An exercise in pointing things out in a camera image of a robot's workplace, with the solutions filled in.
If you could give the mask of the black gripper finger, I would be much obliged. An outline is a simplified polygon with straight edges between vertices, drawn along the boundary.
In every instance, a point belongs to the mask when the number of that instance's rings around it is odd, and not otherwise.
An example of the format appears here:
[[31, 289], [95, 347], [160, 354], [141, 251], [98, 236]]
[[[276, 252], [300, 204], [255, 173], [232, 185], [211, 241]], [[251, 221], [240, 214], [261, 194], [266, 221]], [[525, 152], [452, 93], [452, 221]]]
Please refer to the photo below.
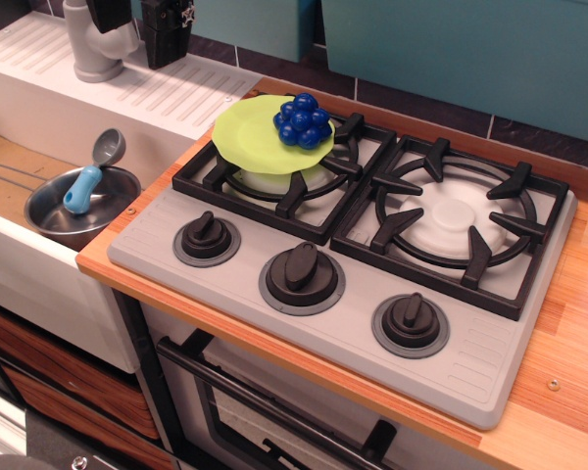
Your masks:
[[148, 67], [159, 70], [187, 55], [195, 6], [191, 0], [141, 1]]
[[96, 28], [107, 33], [132, 21], [130, 0], [87, 0], [87, 8]]

